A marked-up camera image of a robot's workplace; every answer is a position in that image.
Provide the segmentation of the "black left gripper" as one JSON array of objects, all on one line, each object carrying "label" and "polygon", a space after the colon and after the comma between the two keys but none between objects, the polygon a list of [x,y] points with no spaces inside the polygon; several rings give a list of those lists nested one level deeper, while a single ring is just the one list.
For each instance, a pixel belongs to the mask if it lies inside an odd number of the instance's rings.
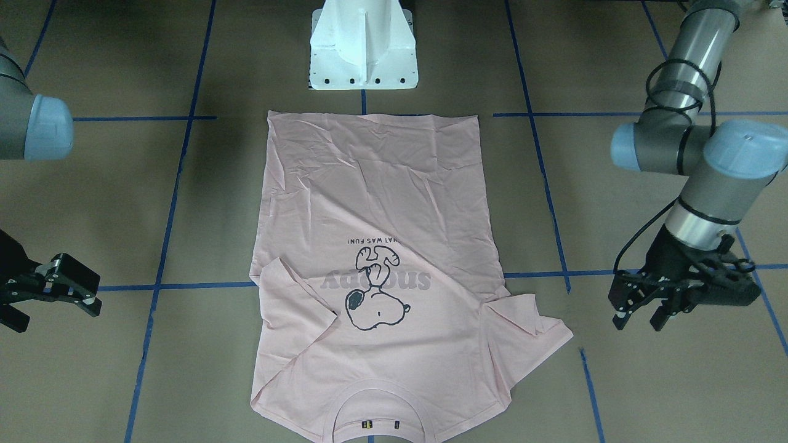
[{"label": "black left gripper", "polygon": [[649,320],[657,332],[675,315],[692,312],[697,305],[751,305],[761,294],[752,278],[755,265],[731,252],[734,242],[732,235],[724,234],[715,249],[695,249],[662,227],[638,274],[614,273],[608,300],[616,311],[616,330],[623,330],[633,312],[653,299],[661,300]]}]

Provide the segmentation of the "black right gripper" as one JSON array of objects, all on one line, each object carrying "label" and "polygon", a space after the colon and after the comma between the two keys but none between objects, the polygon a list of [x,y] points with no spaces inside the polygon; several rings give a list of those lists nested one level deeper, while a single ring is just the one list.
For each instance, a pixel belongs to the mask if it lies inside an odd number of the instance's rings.
[{"label": "black right gripper", "polygon": [[[47,283],[54,284],[46,292]],[[22,245],[5,231],[1,232],[1,321],[17,333],[25,333],[30,317],[12,306],[22,301],[62,301],[98,317],[102,301],[96,297],[100,276],[75,259],[61,253],[50,263],[32,261]]]}]

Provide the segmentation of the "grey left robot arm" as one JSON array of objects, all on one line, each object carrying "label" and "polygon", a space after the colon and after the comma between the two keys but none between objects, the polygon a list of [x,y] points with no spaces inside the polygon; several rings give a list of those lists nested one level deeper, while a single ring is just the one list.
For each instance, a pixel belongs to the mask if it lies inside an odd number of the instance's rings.
[{"label": "grey left robot arm", "polygon": [[638,121],[611,141],[622,169],[686,177],[681,193],[657,214],[664,219],[643,266],[620,269],[608,300],[623,330],[653,301],[660,331],[696,306],[748,306],[760,295],[755,263],[738,258],[734,233],[763,189],[786,170],[786,128],[732,119],[717,121],[715,88],[722,58],[752,1],[692,1],[668,57],[646,80]]}]

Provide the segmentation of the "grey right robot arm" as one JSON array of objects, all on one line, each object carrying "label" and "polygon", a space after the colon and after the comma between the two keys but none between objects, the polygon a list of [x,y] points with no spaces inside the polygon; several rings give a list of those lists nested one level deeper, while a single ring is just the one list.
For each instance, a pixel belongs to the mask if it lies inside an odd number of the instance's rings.
[{"label": "grey right robot arm", "polygon": [[[1,42],[1,158],[59,160],[71,153],[73,118],[59,98],[32,92],[22,65]],[[71,255],[54,255],[47,263],[28,257],[21,243],[1,232],[1,321],[17,333],[27,331],[30,317],[16,303],[37,300],[75,305],[97,317],[100,275]]]}]

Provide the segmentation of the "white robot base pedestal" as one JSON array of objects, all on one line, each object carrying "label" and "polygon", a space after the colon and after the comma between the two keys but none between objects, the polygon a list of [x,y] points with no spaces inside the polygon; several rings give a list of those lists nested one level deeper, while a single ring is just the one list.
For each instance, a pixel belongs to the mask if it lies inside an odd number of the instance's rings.
[{"label": "white robot base pedestal", "polygon": [[406,90],[419,84],[414,6],[326,1],[312,12],[313,90]]}]

